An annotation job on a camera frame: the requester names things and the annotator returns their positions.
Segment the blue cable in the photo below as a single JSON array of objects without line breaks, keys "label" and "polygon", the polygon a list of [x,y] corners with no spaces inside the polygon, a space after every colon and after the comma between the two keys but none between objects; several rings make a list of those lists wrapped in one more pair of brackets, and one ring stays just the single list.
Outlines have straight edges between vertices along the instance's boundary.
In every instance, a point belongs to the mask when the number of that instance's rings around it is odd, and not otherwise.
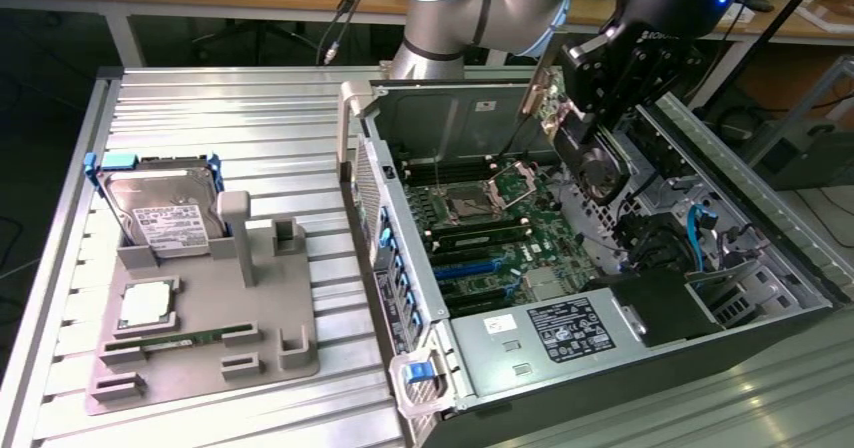
[{"label": "blue cable", "polygon": [[696,240],[696,214],[711,212],[705,209],[703,205],[692,205],[688,210],[688,215],[685,219],[685,229],[688,232],[688,242],[691,243],[691,248],[693,248],[693,254],[696,255],[696,270],[701,273],[703,271],[703,250],[699,247],[699,241]]}]

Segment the hard drive label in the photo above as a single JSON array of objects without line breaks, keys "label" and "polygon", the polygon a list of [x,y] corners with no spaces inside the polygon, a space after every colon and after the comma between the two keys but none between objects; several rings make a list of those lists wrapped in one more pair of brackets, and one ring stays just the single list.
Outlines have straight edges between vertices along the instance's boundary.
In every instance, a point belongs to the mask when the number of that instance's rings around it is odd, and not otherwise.
[{"label": "hard drive label", "polygon": [[134,208],[133,216],[154,251],[208,244],[197,205]]},{"label": "hard drive label", "polygon": [[587,298],[532,308],[528,316],[555,363],[616,348]]}]

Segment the blue pcie slot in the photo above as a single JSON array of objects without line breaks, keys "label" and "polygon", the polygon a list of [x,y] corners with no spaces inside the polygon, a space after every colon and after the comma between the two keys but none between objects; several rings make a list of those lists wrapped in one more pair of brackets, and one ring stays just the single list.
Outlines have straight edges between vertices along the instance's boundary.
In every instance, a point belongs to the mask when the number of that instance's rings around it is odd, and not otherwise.
[{"label": "blue pcie slot", "polygon": [[442,281],[452,280],[453,278],[462,278],[465,276],[495,273],[500,267],[500,260],[491,260],[454,266],[452,268],[438,268],[432,271],[432,274],[436,277],[436,281]]}]

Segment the green circuit board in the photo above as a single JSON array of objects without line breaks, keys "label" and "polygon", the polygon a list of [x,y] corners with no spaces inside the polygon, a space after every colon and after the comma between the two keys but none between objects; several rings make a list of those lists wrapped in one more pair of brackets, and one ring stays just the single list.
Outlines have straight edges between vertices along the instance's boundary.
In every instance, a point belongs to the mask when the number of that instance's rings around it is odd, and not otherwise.
[{"label": "green circuit board", "polygon": [[[434,254],[434,247],[425,241],[433,272],[485,260],[500,263],[492,273],[437,279],[452,316],[539,301],[543,291],[531,288],[525,276],[537,268],[551,269],[563,294],[577,292],[589,278],[599,275],[587,253],[573,242],[575,232],[563,219],[559,205],[555,205],[556,200],[545,182],[536,176],[535,169],[524,164],[516,167],[512,162],[504,163],[501,168],[503,171],[492,180],[493,187],[488,180],[404,186],[421,233],[449,227],[473,228],[501,220],[527,219],[529,230],[525,229],[524,239],[512,243]],[[505,297],[492,298],[488,303],[480,304],[457,306],[454,303],[456,300],[465,300],[468,295],[495,294],[496,290],[504,290]]]}]

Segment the metal slotted surface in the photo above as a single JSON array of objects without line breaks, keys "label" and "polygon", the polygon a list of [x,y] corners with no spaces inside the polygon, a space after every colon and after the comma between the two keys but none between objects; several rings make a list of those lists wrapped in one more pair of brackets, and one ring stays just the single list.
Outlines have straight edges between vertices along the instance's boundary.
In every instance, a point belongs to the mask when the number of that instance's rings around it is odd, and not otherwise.
[{"label": "metal slotted surface", "polygon": [[294,215],[308,234],[320,372],[310,378],[100,416],[82,411],[118,226],[92,199],[31,439],[45,447],[401,446],[334,175],[342,81],[377,71],[133,70],[121,80],[108,151],[222,158],[225,189],[252,217]]}]

